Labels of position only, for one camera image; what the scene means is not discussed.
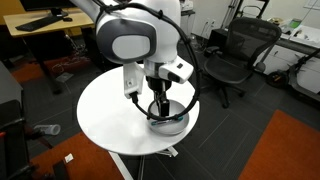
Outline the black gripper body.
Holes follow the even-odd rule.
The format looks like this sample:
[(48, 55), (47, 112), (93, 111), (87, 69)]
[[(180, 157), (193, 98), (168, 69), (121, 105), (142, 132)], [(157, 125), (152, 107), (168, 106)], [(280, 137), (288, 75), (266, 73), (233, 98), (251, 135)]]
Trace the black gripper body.
[(154, 98), (158, 98), (162, 96), (166, 97), (166, 91), (171, 87), (172, 82), (164, 79), (146, 77), (148, 87), (153, 91)]

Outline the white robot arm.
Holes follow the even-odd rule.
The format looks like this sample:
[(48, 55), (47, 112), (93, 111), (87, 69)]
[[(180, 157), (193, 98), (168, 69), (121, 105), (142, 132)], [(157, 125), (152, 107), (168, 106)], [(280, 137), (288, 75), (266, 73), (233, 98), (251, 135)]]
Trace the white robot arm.
[(166, 91), (180, 83), (182, 59), (176, 45), (180, 38), (180, 5), (177, 0), (71, 0), (95, 24), (100, 53), (123, 66), (124, 94), (136, 100), (142, 83), (154, 92), (161, 117), (169, 115)]

